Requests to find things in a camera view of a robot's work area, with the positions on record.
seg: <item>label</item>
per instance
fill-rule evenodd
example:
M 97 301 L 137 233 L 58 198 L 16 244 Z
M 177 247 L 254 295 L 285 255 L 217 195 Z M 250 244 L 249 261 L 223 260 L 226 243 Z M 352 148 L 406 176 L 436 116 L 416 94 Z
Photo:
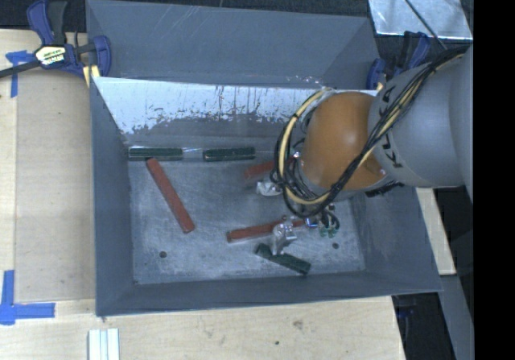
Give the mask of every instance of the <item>label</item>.
M 392 91 L 395 89 L 395 85 L 393 85 L 391 88 L 387 89 L 385 93 L 382 96 L 381 101 L 385 103 L 385 108 L 382 110 L 379 106 L 379 116 L 383 117 L 386 114 L 386 111 L 389 107 L 389 96 L 392 93 Z M 402 168 L 402 164 L 398 161 L 398 156 L 393 150 L 392 144 L 389 140 L 389 134 L 390 131 L 388 131 L 385 136 L 383 137 L 385 139 L 385 143 L 381 145 L 381 148 L 385 152 L 386 158 L 390 160 L 394 168 Z
M 35 57 L 41 65 L 52 65 L 64 62 L 65 53 L 66 49 L 64 47 L 42 47 L 35 53 Z

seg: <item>gray bin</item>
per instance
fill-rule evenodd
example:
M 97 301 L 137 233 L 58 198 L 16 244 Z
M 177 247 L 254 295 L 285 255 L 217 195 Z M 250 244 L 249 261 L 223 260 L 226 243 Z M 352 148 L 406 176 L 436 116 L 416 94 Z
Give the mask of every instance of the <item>gray bin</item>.
M 363 89 L 377 57 L 363 18 L 88 1 L 107 35 L 111 77 L 91 84 L 97 315 L 288 304 L 433 292 L 439 275 L 412 188 L 336 205 L 341 230 L 298 229 L 286 252 L 301 276 L 225 232 L 287 214 L 243 171 L 272 158 L 286 118 L 322 84 Z M 183 234 L 128 147 L 182 147 L 162 162 L 196 223 Z M 252 146 L 256 159 L 205 163 L 205 148 Z

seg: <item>blue tape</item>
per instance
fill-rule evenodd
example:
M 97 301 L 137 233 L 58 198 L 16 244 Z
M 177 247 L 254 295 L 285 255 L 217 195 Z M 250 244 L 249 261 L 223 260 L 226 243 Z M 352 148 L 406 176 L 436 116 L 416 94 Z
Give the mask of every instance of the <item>blue tape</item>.
M 8 52 L 6 54 L 6 58 L 16 66 L 18 64 L 24 64 L 26 62 L 32 62 L 35 60 L 35 57 L 32 53 L 27 51 L 16 51 L 16 52 Z M 13 74 L 12 79 L 10 80 L 10 97 L 14 98 L 18 95 L 18 74 Z
M 0 325 L 13 325 L 18 319 L 53 318 L 56 303 L 15 304 L 14 270 L 4 271 Z

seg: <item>dark green block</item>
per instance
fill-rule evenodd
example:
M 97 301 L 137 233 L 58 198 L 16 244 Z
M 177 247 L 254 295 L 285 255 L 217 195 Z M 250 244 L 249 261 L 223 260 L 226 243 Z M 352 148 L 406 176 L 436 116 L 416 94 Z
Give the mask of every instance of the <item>dark green block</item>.
M 247 148 L 217 148 L 204 150 L 202 153 L 204 161 L 237 161 L 240 159 L 256 158 L 256 149 Z
M 311 268 L 311 264 L 291 254 L 277 254 L 273 255 L 272 250 L 266 244 L 259 244 L 256 249 L 256 254 L 264 259 L 277 263 L 283 267 L 289 268 L 290 270 L 297 271 L 302 275 L 307 275 Z
M 182 148 L 129 148 L 128 150 L 129 159 L 138 160 L 138 159 L 147 159 L 147 158 L 157 158 L 161 160 L 167 161 L 179 161 L 183 158 L 183 149 Z

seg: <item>gray surface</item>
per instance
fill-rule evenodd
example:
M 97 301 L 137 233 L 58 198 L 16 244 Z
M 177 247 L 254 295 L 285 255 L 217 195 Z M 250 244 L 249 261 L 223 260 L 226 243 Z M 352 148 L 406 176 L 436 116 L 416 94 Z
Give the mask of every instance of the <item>gray surface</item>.
M 388 141 L 384 137 L 377 144 L 374 155 L 388 176 L 414 187 L 453 187 L 464 183 L 455 151 L 458 135 L 451 132 L 450 120 L 450 93 L 456 82 L 463 80 L 460 77 L 462 64 L 463 61 L 455 61 L 430 77 L 410 111 L 388 132 Z M 372 104 L 369 130 L 379 119 L 380 111 L 385 110 L 424 67 L 403 72 L 385 85 Z M 471 86 L 463 83 L 463 90 L 466 92 Z M 470 132 L 471 119 L 470 115 L 461 118 L 463 126 L 459 132 Z
M 90 85 L 97 313 L 133 286 L 129 174 L 122 136 L 97 87 Z
M 451 242 L 454 260 L 458 262 L 456 273 L 459 277 L 464 277 L 474 271 L 474 229 L 471 228 L 465 234 Z
M 459 0 L 410 0 L 431 29 L 443 39 L 472 39 Z M 431 33 L 405 0 L 369 0 L 375 30 L 382 35 L 403 35 L 404 31 Z
M 474 48 L 463 55 L 463 63 L 455 73 L 449 97 L 452 140 L 458 156 L 459 169 L 471 201 L 473 196 L 473 93 Z
M 446 275 L 442 277 L 442 285 L 443 291 L 439 292 L 440 303 L 456 360 L 474 360 L 474 324 L 459 277 Z
M 323 81 L 364 89 L 377 57 L 367 18 L 100 0 L 87 7 L 89 38 L 111 41 L 111 77 L 227 85 Z
M 131 163 L 134 279 L 167 283 L 298 275 L 253 254 L 259 242 L 270 245 L 271 236 L 234 244 L 225 238 L 227 231 L 290 216 L 282 196 L 263 197 L 256 194 L 255 186 L 244 184 L 245 169 L 270 158 L 272 153 L 255 161 L 162 162 L 196 224 L 188 235 L 180 229 L 145 163 Z M 285 249 L 311 263 L 311 275 L 365 268 L 348 201 L 338 203 L 336 212 L 341 228 L 334 238 L 322 238 L 318 229 L 303 227 L 295 230 L 298 239 Z M 161 251 L 167 253 L 166 258 L 159 256 Z

